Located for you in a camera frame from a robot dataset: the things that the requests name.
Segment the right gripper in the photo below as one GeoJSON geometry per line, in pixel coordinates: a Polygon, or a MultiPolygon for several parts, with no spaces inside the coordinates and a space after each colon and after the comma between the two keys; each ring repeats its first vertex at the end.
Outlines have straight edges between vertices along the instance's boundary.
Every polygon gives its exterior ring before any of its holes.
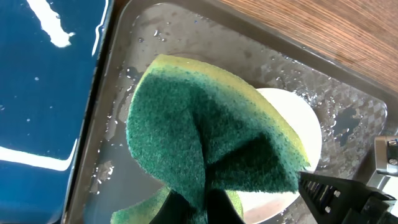
{"type": "Polygon", "coordinates": [[[301,172],[298,191],[319,224],[397,224],[396,199],[361,182],[301,172]]]}

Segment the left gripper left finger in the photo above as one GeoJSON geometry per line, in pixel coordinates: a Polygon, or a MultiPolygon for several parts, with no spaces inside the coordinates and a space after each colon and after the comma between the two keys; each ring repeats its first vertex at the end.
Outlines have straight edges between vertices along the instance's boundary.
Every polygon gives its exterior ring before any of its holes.
{"type": "Polygon", "coordinates": [[[195,224],[205,223],[205,195],[197,206],[172,190],[150,224],[195,224]]]}

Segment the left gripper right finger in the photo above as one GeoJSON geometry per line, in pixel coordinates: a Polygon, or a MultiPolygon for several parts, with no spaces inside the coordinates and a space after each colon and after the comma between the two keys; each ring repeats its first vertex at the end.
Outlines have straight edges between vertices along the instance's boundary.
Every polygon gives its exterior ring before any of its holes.
{"type": "Polygon", "coordinates": [[[206,210],[209,224],[244,224],[224,190],[208,192],[206,210]]]}

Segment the white plate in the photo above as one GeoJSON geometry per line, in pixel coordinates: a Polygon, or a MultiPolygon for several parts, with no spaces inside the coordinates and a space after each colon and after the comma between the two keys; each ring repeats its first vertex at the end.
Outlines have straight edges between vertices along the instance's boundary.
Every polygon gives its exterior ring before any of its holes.
{"type": "MultiPolygon", "coordinates": [[[[287,90],[259,88],[258,92],[298,134],[310,163],[306,170],[314,172],[322,151],[322,131],[315,112],[303,98],[287,90]]],[[[243,206],[243,221],[248,224],[274,217],[299,197],[298,192],[238,192],[238,195],[243,206]]]]}

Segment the green yellow sponge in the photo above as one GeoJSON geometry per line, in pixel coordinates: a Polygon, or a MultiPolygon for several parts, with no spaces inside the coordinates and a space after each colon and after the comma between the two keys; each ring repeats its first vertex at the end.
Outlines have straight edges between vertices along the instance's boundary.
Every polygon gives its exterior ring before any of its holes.
{"type": "Polygon", "coordinates": [[[152,197],[114,212],[112,223],[149,223],[174,190],[192,205],[224,190],[296,192],[310,163],[298,134],[250,84],[209,63],[158,55],[141,77],[126,121],[131,156],[163,183],[152,197]]]}

